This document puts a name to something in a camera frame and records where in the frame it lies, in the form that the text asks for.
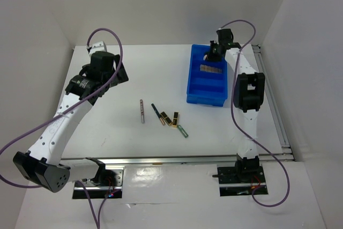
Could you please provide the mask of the clear eyeshadow palette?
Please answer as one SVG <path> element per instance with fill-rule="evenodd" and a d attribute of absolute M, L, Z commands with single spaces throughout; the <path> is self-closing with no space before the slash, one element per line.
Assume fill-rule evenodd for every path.
<path fill-rule="evenodd" d="M 203 72 L 222 74 L 222 69 L 217 68 L 217 67 L 211 67 L 208 65 L 201 64 L 199 66 L 199 69 L 200 69 L 200 71 L 203 71 Z"/>

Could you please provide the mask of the red silver lip gloss tube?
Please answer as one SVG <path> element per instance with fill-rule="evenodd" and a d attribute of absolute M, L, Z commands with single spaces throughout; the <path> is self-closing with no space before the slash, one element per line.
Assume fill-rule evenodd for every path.
<path fill-rule="evenodd" d="M 143 102 L 143 99 L 140 99 L 139 103 L 140 103 L 141 122 L 142 122 L 142 124 L 144 124 L 145 123 L 145 114 L 144 114 L 144 102 Z"/>

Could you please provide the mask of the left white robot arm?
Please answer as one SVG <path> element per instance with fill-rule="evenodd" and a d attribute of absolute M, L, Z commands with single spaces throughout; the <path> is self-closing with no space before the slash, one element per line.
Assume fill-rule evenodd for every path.
<path fill-rule="evenodd" d="M 95 158 L 64 164 L 61 159 L 77 126 L 98 98 L 111 87 L 129 80 L 120 60 L 120 55 L 96 51 L 91 54 L 90 63 L 83 65 L 79 74 L 70 79 L 55 121 L 46 127 L 27 152 L 17 152 L 13 157 L 13 163 L 24 178 L 57 193 L 69 181 L 86 179 L 98 186 L 106 177 L 115 177 L 103 162 Z"/>

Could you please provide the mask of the dark blue gold pencil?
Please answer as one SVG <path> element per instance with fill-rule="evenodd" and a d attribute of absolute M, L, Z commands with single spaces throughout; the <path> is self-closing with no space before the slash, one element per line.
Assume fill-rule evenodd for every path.
<path fill-rule="evenodd" d="M 162 125 L 166 125 L 166 124 L 165 124 L 165 121 L 163 120 L 162 116 L 160 115 L 159 111 L 157 110 L 155 104 L 154 104 L 154 103 L 151 103 L 151 106 L 152 106 L 154 112 L 156 113 L 158 119 L 160 120 L 161 124 L 162 124 Z"/>

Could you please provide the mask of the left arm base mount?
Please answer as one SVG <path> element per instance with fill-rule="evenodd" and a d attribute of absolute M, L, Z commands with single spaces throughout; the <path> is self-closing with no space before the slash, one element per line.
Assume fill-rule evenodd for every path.
<path fill-rule="evenodd" d="M 122 198 L 124 166 L 106 165 L 105 174 L 97 179 L 97 168 L 77 168 L 70 174 L 70 181 L 73 182 L 73 200 L 87 199 L 84 186 L 92 200 L 102 200 L 108 194 L 110 199 Z"/>

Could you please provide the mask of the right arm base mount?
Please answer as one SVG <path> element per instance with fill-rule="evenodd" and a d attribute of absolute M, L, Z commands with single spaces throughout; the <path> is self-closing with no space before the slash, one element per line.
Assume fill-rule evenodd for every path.
<path fill-rule="evenodd" d="M 234 167 L 217 167 L 217 173 L 212 175 L 219 183 L 221 197 L 248 196 L 255 190 L 255 195 L 268 195 L 263 167 L 257 172 L 238 176 Z"/>

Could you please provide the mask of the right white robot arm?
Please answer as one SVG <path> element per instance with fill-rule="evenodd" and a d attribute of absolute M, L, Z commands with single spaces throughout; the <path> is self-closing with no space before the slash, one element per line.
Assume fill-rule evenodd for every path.
<path fill-rule="evenodd" d="M 235 121 L 243 138 L 238 147 L 234 176 L 239 182 L 249 182 L 258 174 L 259 154 L 257 144 L 257 116 L 264 102 L 265 75 L 251 66 L 234 42 L 230 29 L 218 29 L 217 41 L 210 42 L 204 59 L 209 62 L 226 61 L 234 70 L 231 104 Z"/>

